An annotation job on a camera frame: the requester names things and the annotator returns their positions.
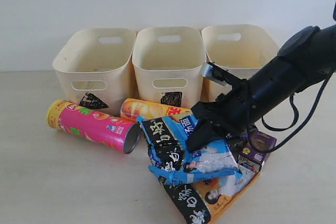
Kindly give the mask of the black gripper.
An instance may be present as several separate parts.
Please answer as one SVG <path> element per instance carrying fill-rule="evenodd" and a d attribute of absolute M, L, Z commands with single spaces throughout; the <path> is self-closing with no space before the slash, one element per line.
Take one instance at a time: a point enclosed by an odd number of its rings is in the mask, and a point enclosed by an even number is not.
<path fill-rule="evenodd" d="M 250 78 L 214 102 L 198 101 L 191 108 L 196 128 L 186 140 L 188 151 L 197 151 L 219 136 L 240 135 L 259 120 L 259 81 Z"/>

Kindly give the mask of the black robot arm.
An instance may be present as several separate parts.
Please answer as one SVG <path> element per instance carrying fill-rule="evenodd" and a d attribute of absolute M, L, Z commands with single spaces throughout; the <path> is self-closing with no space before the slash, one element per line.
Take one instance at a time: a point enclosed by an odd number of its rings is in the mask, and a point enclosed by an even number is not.
<path fill-rule="evenodd" d="M 240 79 L 213 62 L 201 75 L 232 90 L 214 102 L 197 102 L 192 113 L 198 120 L 186 140 L 189 152 L 221 138 L 246 133 L 249 127 L 295 93 L 322 82 L 335 73 L 335 26 L 308 26 L 293 35 L 277 55 L 249 79 Z"/>

